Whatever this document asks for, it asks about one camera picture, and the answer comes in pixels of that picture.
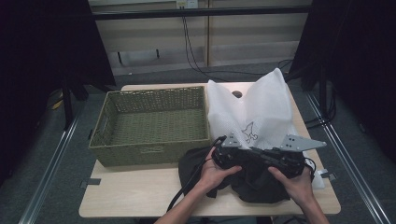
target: person's right hand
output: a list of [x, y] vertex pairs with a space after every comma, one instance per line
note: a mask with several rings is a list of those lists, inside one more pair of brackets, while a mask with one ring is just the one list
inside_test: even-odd
[[275, 167], [269, 167], [268, 171], [285, 186], [286, 192], [298, 205], [301, 206], [302, 204], [311, 203], [312, 200], [315, 200], [308, 167], [304, 168], [301, 175], [292, 179], [285, 177], [282, 172]]

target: gray carpet floor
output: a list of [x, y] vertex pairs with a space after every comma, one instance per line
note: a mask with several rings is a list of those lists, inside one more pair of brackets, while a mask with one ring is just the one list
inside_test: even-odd
[[[244, 71], [266, 74], [276, 67], [276, 63], [248, 64], [218, 67], [216, 70]], [[235, 73], [210, 73], [212, 77], [220, 77], [227, 81], [255, 81], [260, 76]], [[207, 82], [209, 77], [191, 69], [165, 71], [132, 76], [117, 76], [117, 87], [120, 90], [128, 84], [155, 83], [188, 83]], [[308, 103], [305, 92], [300, 88], [300, 80], [288, 83], [294, 100], [300, 109], [304, 120], [313, 119], [315, 113]], [[88, 150], [91, 129], [95, 122], [105, 95], [90, 89], [90, 97], [86, 102], [74, 101], [74, 108], [82, 107], [77, 128], [66, 148], [61, 164], [53, 179], [45, 201], [39, 210], [35, 223], [134, 223], [131, 218], [87, 219], [78, 214], [84, 190], [79, 187], [80, 182], [90, 177], [95, 157]], [[341, 99], [337, 99], [337, 115], [332, 125], [339, 133], [349, 154], [360, 169], [366, 182], [382, 203], [390, 220], [396, 220], [396, 165], [388, 160], [374, 138], [363, 133], [359, 121]], [[16, 167], [14, 176], [6, 180], [0, 188], [0, 223], [18, 223], [26, 205], [32, 198], [42, 175], [44, 174], [54, 149], [63, 134], [64, 111], [48, 110], [43, 116], [28, 153]], [[309, 130], [311, 137], [328, 141], [326, 133], [321, 127]], [[330, 172], [336, 174], [337, 179], [332, 186], [342, 206], [341, 212], [329, 216], [331, 223], [375, 223], [365, 202], [361, 199], [356, 187], [351, 181], [344, 165], [337, 153], [329, 144], [318, 149], [322, 162]], [[283, 223], [289, 217], [279, 217], [276, 223]]]

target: green wicker basket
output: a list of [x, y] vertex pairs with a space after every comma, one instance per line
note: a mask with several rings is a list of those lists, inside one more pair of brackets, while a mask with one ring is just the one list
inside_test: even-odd
[[178, 162], [210, 145], [204, 87], [107, 93], [90, 142], [104, 166]]

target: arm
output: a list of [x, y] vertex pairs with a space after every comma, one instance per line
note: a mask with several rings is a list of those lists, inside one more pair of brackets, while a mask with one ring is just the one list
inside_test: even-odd
[[329, 223], [314, 196], [309, 175], [310, 171], [307, 167], [304, 168], [300, 176], [293, 179], [287, 179], [275, 167], [269, 167], [268, 171], [285, 186], [289, 196], [301, 207], [308, 223]]
[[206, 157], [206, 163], [202, 167], [201, 179], [194, 188], [169, 212], [163, 215], [155, 223], [186, 223], [192, 211], [201, 199], [213, 188], [217, 187], [227, 175], [233, 175], [240, 171], [242, 167], [235, 166], [228, 170], [220, 169], [212, 161], [213, 147]]

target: white bag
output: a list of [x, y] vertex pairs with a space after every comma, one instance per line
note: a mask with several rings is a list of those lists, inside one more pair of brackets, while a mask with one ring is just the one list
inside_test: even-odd
[[252, 84], [241, 98], [209, 80], [207, 96], [212, 139], [234, 133], [242, 148], [271, 149], [280, 147], [287, 133], [297, 134], [289, 89], [279, 69]]

